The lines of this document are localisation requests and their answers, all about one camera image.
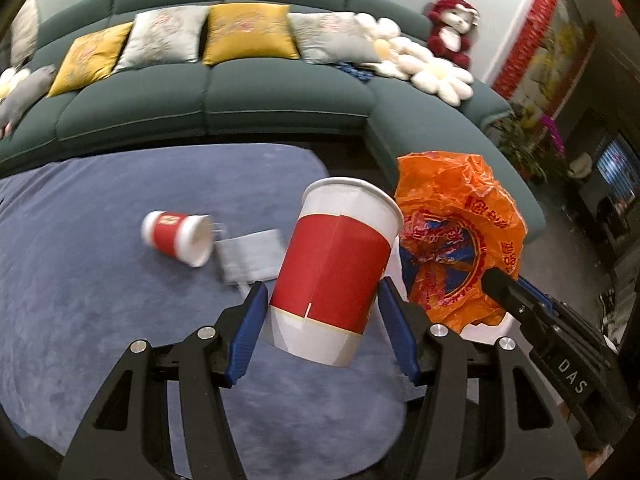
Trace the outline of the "orange plastic bag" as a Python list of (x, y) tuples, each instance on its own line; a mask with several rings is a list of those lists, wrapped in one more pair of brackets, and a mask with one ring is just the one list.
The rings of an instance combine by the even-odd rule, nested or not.
[(482, 277), (491, 268), (518, 277), (527, 226), (515, 200), (477, 154), (428, 151), (397, 163), (408, 299), (457, 333), (500, 324), (506, 310), (483, 292)]

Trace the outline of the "red white paper cup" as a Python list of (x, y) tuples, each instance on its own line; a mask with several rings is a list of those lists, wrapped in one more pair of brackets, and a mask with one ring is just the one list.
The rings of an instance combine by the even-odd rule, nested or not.
[(208, 214), (154, 210), (142, 220), (145, 245), (191, 268), (204, 266), (214, 248), (214, 227)]
[(402, 226), (390, 196), (363, 180), (308, 185), (262, 336), (307, 361), (349, 366)]

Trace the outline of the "potted pink orchid plant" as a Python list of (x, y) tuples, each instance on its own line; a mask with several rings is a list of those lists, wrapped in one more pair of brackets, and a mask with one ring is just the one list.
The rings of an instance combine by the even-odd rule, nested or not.
[(527, 183), (540, 185), (548, 172), (566, 161), (565, 145), (554, 119), (510, 102), (511, 114), (491, 127), (500, 133), (499, 151)]

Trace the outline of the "television screen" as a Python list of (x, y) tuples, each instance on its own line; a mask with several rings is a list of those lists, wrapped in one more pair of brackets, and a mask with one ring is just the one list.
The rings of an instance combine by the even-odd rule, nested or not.
[(618, 200), (631, 204), (639, 197), (639, 154), (622, 134), (606, 144), (597, 168)]

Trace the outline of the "blue grey table cloth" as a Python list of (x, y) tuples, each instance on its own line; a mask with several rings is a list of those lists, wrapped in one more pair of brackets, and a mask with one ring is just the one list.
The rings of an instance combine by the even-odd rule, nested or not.
[[(159, 148), (76, 158), (1, 182), (1, 403), (65, 452), (128, 344), (182, 341), (240, 292), (218, 263), (193, 269), (146, 246), (152, 211), (205, 214), (236, 237), (292, 234), (305, 188), (326, 175), (281, 144)], [(252, 479), (381, 479), (406, 420), (405, 379), (372, 320), (352, 365), (260, 342), (224, 408)]]

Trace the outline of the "dark green sectional sofa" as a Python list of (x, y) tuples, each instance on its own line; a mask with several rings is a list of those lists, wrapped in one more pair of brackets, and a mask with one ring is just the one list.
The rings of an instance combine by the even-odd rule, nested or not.
[[(390, 18), (417, 42), (430, 20), (390, 0), (84, 0), (40, 25), (31, 68), (62, 62), (79, 37), (130, 22), (141, 11), (220, 2), (288, 3), (295, 10), (352, 11)], [(360, 82), (327, 65), (284, 58), (239, 58), (136, 68), (37, 103), (1, 143), (4, 176), (58, 160), (150, 145), (242, 136), (250, 142), (307, 141), (316, 134), (354, 134), (384, 176), (398, 177), (399, 156), (448, 151), (483, 156), (516, 201), (530, 237), (546, 220), (534, 194), (486, 136), (510, 105), (480, 81), (458, 107), (406, 82)]]

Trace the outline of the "white flower cushion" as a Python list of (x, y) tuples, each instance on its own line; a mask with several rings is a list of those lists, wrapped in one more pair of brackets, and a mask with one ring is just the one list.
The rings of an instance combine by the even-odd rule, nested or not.
[(400, 36), (400, 27), (390, 18), (375, 18), (371, 14), (357, 13), (355, 20), (363, 27), (372, 41), (376, 55), (381, 61), (392, 60), (396, 52), (390, 43)]
[(362, 67), (375, 75), (410, 82), (452, 107), (472, 98), (473, 75), (453, 62), (436, 58), (427, 47), (404, 36), (375, 39), (373, 47), (382, 55), (381, 61), (363, 63)]
[(21, 70), (14, 67), (7, 68), (0, 76), (0, 100), (4, 100), (31, 73), (28, 68)]

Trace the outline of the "red white plush monkey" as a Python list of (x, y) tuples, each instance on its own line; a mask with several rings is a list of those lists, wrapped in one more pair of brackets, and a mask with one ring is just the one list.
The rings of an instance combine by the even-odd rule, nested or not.
[(480, 12), (466, 0), (435, 0), (426, 17), (432, 23), (427, 49), (436, 58), (444, 58), (467, 70), (475, 29), (480, 22)]

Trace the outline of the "right grey embroidered cushion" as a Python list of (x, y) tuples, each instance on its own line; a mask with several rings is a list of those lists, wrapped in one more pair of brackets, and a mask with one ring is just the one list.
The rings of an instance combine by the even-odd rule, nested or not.
[(373, 41), (350, 12), (289, 13), (302, 59), (311, 64), (377, 63)]

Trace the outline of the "grey embroidered cushion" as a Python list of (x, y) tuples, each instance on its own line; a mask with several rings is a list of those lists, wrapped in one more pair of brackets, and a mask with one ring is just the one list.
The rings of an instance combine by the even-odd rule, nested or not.
[(208, 14), (208, 6), (171, 6), (138, 13), (113, 72), (198, 62)]
[(350, 12), (289, 13), (302, 59), (311, 64), (377, 63), (373, 41)]

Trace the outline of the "middle yellow cushion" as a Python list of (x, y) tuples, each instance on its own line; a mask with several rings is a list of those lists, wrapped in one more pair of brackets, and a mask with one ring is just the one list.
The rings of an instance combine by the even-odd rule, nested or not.
[(221, 3), (209, 8), (202, 61), (213, 66), (238, 58), (285, 58), (299, 54), (288, 24), (287, 4)]

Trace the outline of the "yellow cushion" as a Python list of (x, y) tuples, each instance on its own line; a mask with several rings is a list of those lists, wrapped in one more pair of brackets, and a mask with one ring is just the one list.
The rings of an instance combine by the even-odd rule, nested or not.
[(47, 97), (81, 90), (110, 76), (133, 24), (115, 25), (75, 39)]
[(299, 54), (288, 24), (287, 4), (221, 3), (209, 8), (202, 61), (213, 66), (238, 58), (285, 58)]

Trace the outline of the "left grey embroidered cushion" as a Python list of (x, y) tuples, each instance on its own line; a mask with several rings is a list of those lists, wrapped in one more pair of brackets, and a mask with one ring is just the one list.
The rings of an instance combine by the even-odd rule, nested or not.
[(113, 72), (198, 62), (208, 14), (208, 6), (171, 6), (138, 13)]

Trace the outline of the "left yellow cushion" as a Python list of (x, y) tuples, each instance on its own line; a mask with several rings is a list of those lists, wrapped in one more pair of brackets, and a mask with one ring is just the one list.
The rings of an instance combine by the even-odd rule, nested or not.
[(133, 24), (115, 25), (75, 39), (47, 97), (81, 90), (110, 76)]

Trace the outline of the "grey plush toy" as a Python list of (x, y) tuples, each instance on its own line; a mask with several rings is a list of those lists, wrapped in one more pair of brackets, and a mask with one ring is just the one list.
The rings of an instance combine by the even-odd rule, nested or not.
[(19, 82), (1, 103), (1, 137), (10, 136), (25, 113), (50, 90), (56, 67), (38, 68)]

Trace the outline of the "left white flower cushion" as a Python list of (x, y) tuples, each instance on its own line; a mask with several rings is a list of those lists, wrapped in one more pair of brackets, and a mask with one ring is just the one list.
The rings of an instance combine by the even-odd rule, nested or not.
[(7, 68), (0, 76), (0, 100), (4, 100), (31, 73), (28, 68), (21, 70), (14, 67)]

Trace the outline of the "grey drawstring pouch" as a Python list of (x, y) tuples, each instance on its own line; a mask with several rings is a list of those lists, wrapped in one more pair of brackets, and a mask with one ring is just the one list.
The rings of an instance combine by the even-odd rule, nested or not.
[(281, 232), (273, 229), (221, 238), (214, 243), (214, 251), (222, 279), (245, 298), (255, 282), (278, 277), (286, 247)]

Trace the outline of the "red framed wall painting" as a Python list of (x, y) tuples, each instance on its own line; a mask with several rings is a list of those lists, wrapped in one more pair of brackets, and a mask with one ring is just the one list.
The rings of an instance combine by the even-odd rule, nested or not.
[(575, 90), (597, 42), (594, 24), (575, 0), (533, 0), (492, 84), (525, 129), (557, 118)]

